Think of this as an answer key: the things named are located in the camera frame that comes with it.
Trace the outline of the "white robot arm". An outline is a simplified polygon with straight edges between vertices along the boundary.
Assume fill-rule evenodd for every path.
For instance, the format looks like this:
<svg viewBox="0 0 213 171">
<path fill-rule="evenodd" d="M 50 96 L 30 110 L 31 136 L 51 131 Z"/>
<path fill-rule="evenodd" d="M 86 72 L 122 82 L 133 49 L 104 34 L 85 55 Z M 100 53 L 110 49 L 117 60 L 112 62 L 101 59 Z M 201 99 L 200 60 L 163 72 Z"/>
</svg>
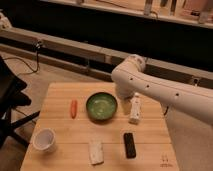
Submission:
<svg viewBox="0 0 213 171">
<path fill-rule="evenodd" d="M 213 126 L 213 90 L 150 76 L 142 56 L 131 54 L 117 65 L 111 79 L 120 99 L 135 92 L 164 103 Z"/>
</svg>

